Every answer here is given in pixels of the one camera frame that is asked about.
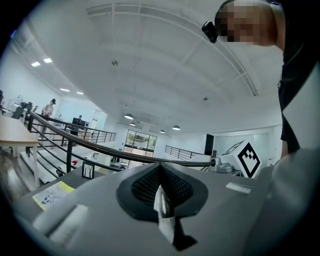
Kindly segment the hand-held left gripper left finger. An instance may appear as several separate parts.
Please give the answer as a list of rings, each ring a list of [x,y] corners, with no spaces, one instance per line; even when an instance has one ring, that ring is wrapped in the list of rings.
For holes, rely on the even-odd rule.
[[[32,225],[60,255],[171,256],[154,201],[173,173],[172,164],[153,163],[85,181]]]

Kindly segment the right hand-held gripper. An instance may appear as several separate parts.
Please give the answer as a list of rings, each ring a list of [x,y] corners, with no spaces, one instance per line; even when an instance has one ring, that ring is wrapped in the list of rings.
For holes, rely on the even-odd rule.
[[[210,160],[209,171],[220,174],[241,173],[245,178],[255,178],[262,166],[253,146],[248,140],[234,144],[227,151]]]

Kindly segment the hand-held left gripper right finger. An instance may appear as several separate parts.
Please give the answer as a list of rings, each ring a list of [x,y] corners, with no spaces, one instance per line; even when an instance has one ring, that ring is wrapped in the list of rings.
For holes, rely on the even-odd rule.
[[[159,209],[159,230],[182,256],[242,256],[250,228],[267,197],[272,167],[257,179],[183,167],[184,174],[203,182],[208,199],[195,216],[166,218]]]

